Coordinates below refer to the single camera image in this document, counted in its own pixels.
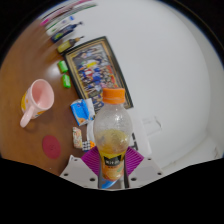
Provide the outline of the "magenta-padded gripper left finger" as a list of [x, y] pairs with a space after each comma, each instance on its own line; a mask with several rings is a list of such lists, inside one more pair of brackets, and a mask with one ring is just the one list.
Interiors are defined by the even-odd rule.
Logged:
[[93, 147], [81, 158], [71, 155], [60, 177], [84, 188], [97, 189], [99, 173], [100, 157], [98, 149]]

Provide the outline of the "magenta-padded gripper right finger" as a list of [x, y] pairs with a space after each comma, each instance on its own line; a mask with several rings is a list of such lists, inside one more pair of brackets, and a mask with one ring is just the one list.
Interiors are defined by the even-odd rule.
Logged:
[[143, 187], [163, 176], [163, 171], [151, 157], [144, 157], [132, 148], [127, 149], [124, 164], [126, 188]]

